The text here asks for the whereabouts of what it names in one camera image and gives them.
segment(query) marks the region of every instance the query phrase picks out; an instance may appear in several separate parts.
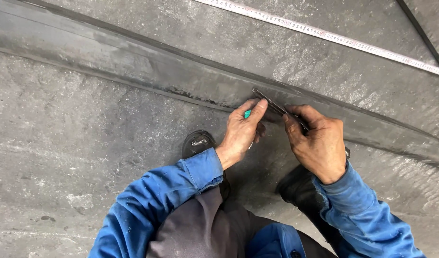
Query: blue sleeve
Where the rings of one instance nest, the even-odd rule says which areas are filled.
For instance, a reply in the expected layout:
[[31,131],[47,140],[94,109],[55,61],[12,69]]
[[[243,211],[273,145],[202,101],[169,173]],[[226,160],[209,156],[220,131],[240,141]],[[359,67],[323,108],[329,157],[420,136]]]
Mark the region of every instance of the blue sleeve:
[[414,245],[411,227],[378,201],[348,162],[339,181],[314,184],[325,199],[321,217],[339,230],[346,241],[337,250],[339,257],[425,257]]
[[213,148],[148,171],[116,197],[88,257],[145,257],[148,242],[167,216],[221,181],[222,165]]

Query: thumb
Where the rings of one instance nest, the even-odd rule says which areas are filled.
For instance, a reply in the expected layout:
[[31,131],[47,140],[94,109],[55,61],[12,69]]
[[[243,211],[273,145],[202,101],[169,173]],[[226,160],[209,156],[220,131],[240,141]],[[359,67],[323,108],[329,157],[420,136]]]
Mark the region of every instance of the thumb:
[[292,116],[285,114],[283,115],[283,121],[285,122],[285,129],[288,138],[294,140],[302,140],[305,136],[302,134],[301,125]]
[[267,105],[268,105],[267,100],[261,99],[257,103],[257,105],[251,110],[250,117],[248,118],[248,120],[257,124],[266,113]]

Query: measuring tape numbers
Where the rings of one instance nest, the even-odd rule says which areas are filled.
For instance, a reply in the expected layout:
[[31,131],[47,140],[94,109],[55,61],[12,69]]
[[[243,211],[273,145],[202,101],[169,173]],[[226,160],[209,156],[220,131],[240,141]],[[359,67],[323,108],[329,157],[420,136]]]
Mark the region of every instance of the measuring tape numbers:
[[300,22],[295,22],[293,20],[288,20],[283,17],[279,17],[264,11],[260,11],[242,4],[234,3],[231,1],[221,1],[221,0],[194,0],[196,2],[205,3],[207,5],[211,5],[214,7],[218,7],[227,11],[231,11],[234,13],[242,14],[251,18],[255,18],[261,21],[266,21],[268,23],[272,23],[278,26],[282,26],[285,28],[289,28],[291,30],[295,30],[298,32],[305,33],[307,35],[315,36],[318,38],[323,38],[325,40],[329,40],[334,43],[338,43],[344,46],[348,46],[357,50],[361,50],[370,54],[374,54],[377,56],[385,57],[390,60],[394,60],[396,62],[400,62],[406,65],[410,65],[413,67],[420,68],[422,70],[428,71],[430,73],[435,73],[439,75],[439,67],[435,67],[433,65],[424,63],[422,61],[418,61],[416,59],[403,56],[397,53],[394,53],[389,50],[385,50],[383,48],[379,48],[370,44],[366,44],[360,42],[358,40],[354,40],[352,38],[347,38],[340,36],[338,34],[328,32],[316,27],[312,27]]

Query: black boot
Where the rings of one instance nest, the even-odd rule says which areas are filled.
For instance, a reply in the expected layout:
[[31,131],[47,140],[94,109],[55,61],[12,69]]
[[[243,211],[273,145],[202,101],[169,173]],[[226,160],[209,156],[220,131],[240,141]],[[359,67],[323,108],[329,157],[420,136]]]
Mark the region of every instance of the black boot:
[[335,227],[329,225],[320,216],[320,211],[324,207],[323,197],[317,193],[312,183],[312,173],[302,165],[297,166],[280,180],[276,192],[285,202],[299,208],[337,253],[343,237]]
[[[186,137],[181,150],[181,158],[187,159],[203,151],[215,148],[216,142],[213,136],[206,131],[195,131]],[[222,182],[219,184],[222,200],[225,201],[230,193],[230,184],[226,178],[226,173],[222,173]]]

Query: dirty hand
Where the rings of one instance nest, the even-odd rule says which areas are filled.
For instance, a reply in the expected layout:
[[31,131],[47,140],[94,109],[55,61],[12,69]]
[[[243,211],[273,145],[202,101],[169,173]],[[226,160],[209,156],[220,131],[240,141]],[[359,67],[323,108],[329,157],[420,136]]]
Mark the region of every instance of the dirty hand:
[[[267,104],[267,100],[248,100],[229,115],[226,135],[216,148],[223,170],[242,160],[251,143],[257,143],[265,135],[266,128],[260,121]],[[250,116],[245,118],[245,112],[250,109]]]
[[308,105],[287,106],[288,112],[307,121],[310,130],[301,132],[299,123],[283,115],[291,150],[297,160],[315,174],[322,183],[332,184],[345,173],[344,124],[327,118]]

